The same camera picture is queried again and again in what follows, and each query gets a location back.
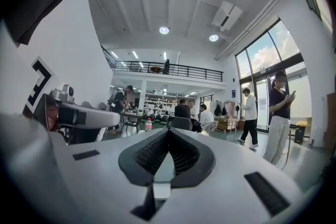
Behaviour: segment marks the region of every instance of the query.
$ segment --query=plastic bottle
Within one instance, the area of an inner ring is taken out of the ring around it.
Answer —
[[[151,131],[152,130],[152,121],[150,118],[148,118],[146,124],[145,124],[145,131],[148,132],[148,131]]]

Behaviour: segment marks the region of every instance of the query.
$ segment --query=black rubber pad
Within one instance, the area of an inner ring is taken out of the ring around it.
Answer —
[[[73,154],[73,158],[76,161],[79,161],[81,159],[86,159],[86,158],[90,158],[96,155],[99,155],[100,153],[96,150],[94,151],[86,151],[86,152],[82,152],[82,153],[77,153],[77,154]]]
[[[285,210],[289,203],[259,172],[244,176],[272,216]]]

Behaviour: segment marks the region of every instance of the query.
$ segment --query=white ceiling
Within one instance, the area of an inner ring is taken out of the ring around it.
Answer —
[[[142,81],[141,80],[127,80],[127,79],[116,79],[112,78],[112,85],[117,88],[125,88],[128,85],[132,85],[137,90],[141,90]],[[175,93],[180,95],[187,95],[192,92],[197,92],[197,94],[201,94],[211,90],[212,88],[207,87],[195,87],[183,84],[174,84],[174,83],[164,83],[164,82],[156,82],[156,81],[147,81],[147,92],[154,90],[167,89],[168,93]]]
[[[89,0],[92,19],[101,44],[110,49],[162,48],[218,52],[227,41],[210,42],[218,32],[212,20],[223,1],[243,10],[230,31],[230,40],[262,10],[269,0]],[[169,26],[167,36],[160,26]]]
[[[155,50],[155,49],[116,49],[110,50],[113,51],[117,56],[119,61],[140,61],[140,62],[165,62],[163,57],[163,50]],[[167,59],[169,59],[170,63],[176,64],[177,58],[179,56],[178,51],[165,51]]]

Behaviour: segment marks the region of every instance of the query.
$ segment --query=sneaker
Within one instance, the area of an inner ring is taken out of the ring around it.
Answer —
[[[258,146],[259,146],[258,144],[252,145],[252,146],[250,147],[250,150],[254,150],[254,149],[257,148]]]

